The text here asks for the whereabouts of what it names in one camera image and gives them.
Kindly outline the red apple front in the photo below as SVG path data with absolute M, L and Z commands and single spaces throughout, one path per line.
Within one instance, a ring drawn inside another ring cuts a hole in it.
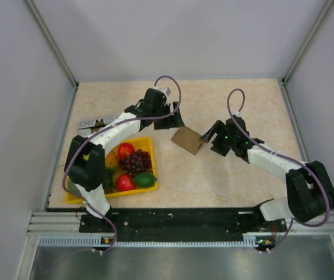
M 131 177 L 129 177 L 127 174 L 123 174 L 118 178 L 116 182 L 116 188 L 120 192 L 131 191 L 136 189 L 136 185 L 132 181 Z

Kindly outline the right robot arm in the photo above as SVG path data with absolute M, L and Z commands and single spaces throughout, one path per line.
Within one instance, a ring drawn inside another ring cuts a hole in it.
M 275 220 L 295 219 L 309 226 L 319 215 L 328 216 L 334 209 L 334 187 L 325 166 L 315 160 L 301 162 L 271 149 L 258 138 L 251 138 L 241 117 L 225 122 L 217 120 L 200 140 L 212 144 L 211 150 L 226 156 L 233 151 L 236 157 L 263 168 L 285 183 L 287 195 L 255 207 L 253 226 L 267 230 Z

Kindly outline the red apple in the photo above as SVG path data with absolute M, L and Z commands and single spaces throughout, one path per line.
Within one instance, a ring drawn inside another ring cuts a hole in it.
M 123 159 L 135 152 L 134 146 L 129 142 L 124 142 L 118 145 L 118 157 Z
M 131 177 L 129 177 L 127 174 L 123 174 L 118 178 L 116 182 L 116 188 L 120 192 L 131 191 L 136 189 L 136 185 L 132 181 Z

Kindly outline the right aluminium frame post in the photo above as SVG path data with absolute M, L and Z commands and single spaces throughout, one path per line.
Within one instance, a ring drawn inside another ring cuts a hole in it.
M 313 42 L 315 41 L 317 35 L 321 31 L 325 22 L 327 21 L 329 15 L 334 9 L 334 0 L 325 1 L 321 11 L 318 14 L 317 19 L 313 23 L 311 29 L 309 30 L 305 40 L 297 51 L 296 56 L 292 60 L 288 70 L 286 71 L 284 77 L 282 78 L 283 86 L 286 86 L 294 76 L 296 70 L 302 63 L 304 57 L 307 55 L 309 49 L 311 48 Z

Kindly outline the green leafy vegetable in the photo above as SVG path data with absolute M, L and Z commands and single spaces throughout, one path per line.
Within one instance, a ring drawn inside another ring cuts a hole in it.
M 102 181 L 102 186 L 105 194 L 111 194 L 115 190 L 114 176 L 116 174 L 116 169 L 114 167 L 106 167 L 104 169 L 104 176 Z

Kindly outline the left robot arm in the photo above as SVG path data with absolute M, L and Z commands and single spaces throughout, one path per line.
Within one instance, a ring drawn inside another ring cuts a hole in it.
M 79 191 L 79 197 L 86 203 L 92 224 L 99 231 L 112 226 L 108 214 L 110 205 L 104 196 L 102 183 L 105 177 L 105 157 L 123 140 L 137 134 L 150 125 L 155 130 L 166 130 L 184 125 L 179 105 L 170 102 L 170 89 L 149 88 L 144 98 L 127 107 L 117 119 L 101 130 L 87 137 L 74 137 L 69 147 L 64 167 L 68 177 Z

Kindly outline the orange spiky fruit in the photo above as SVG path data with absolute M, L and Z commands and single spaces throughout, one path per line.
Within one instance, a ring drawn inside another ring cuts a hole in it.
M 105 167 L 109 169 L 116 169 L 119 164 L 119 157 L 116 152 L 111 151 L 105 158 Z

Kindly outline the green lime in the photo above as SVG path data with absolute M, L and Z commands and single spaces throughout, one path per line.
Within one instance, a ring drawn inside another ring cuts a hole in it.
M 137 174 L 133 182 L 140 188 L 149 188 L 155 185 L 157 178 L 151 172 L 143 172 Z

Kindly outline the red apple back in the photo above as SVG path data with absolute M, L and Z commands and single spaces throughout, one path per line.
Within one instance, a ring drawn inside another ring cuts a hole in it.
M 123 159 L 135 152 L 134 146 L 129 142 L 124 142 L 118 145 L 118 157 Z

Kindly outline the aluminium frame post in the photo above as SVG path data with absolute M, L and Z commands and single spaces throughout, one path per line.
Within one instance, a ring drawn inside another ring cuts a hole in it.
M 309 30 L 305 40 L 297 51 L 296 56 L 292 60 L 288 70 L 286 71 L 284 77 L 282 78 L 283 86 L 286 86 L 294 76 L 296 70 L 302 63 L 304 57 L 307 55 L 309 49 L 311 48 L 313 42 L 315 41 L 317 35 L 321 31 L 325 22 L 327 21 L 329 15 L 334 9 L 334 0 L 325 1 L 321 11 L 318 14 L 317 19 L 313 23 L 311 29 Z
M 74 77 L 70 67 L 68 66 L 66 59 L 64 58 L 61 50 L 56 43 L 54 36 L 51 34 L 47 24 L 45 23 L 37 5 L 32 0 L 23 0 L 23 3 L 26 5 L 26 8 L 29 10 L 33 20 L 35 21 L 39 31 L 42 34 L 45 42 L 48 45 L 48 48 L 52 52 L 56 62 L 58 63 L 61 71 L 68 79 L 69 83 L 72 85 L 74 89 L 78 88 L 78 81 Z

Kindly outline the left aluminium frame post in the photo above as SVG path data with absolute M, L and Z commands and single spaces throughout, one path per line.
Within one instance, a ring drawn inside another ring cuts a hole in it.
M 58 63 L 61 71 L 68 79 L 69 83 L 72 85 L 74 89 L 78 88 L 78 81 L 74 77 L 70 67 L 68 66 L 66 59 L 64 58 L 61 50 L 56 43 L 54 36 L 51 34 L 47 24 L 45 23 L 37 5 L 32 0 L 23 0 L 23 3 L 26 5 L 26 8 L 29 10 L 33 20 L 35 21 L 39 31 L 42 34 L 45 42 L 48 45 L 48 48 L 52 52 L 56 62 Z

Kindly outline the purple grape bunch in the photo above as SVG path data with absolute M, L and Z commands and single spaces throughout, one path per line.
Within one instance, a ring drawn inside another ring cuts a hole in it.
M 139 173 L 151 171 L 152 160 L 148 152 L 139 149 L 136 152 L 120 159 L 119 166 L 125 174 L 134 178 Z

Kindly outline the brown cardboard box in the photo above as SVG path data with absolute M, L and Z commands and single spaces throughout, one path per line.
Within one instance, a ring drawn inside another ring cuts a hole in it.
M 200 138 L 201 134 L 184 126 L 173 135 L 171 141 L 187 152 L 196 155 L 203 145 Z

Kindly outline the green toothpaste box front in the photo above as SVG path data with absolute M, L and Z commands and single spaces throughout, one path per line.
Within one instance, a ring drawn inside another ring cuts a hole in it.
M 96 129 L 94 128 L 84 128 L 84 129 L 79 129 L 78 134 L 82 137 L 88 137 L 89 135 L 97 132 Z

